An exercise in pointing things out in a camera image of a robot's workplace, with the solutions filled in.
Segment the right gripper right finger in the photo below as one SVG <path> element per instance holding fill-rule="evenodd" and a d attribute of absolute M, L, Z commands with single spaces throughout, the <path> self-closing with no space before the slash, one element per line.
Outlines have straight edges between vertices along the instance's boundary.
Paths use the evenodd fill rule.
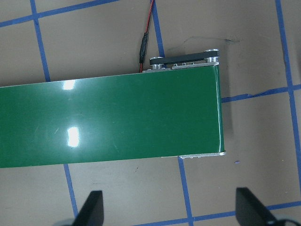
<path fill-rule="evenodd" d="M 236 188 L 236 219 L 240 226 L 274 226 L 277 219 L 247 188 Z"/>

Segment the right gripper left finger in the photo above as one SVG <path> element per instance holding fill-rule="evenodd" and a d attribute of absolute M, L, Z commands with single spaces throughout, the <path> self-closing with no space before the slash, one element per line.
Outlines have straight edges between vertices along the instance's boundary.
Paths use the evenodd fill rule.
<path fill-rule="evenodd" d="M 103 223 L 103 193 L 91 191 L 72 226 L 102 226 Z"/>

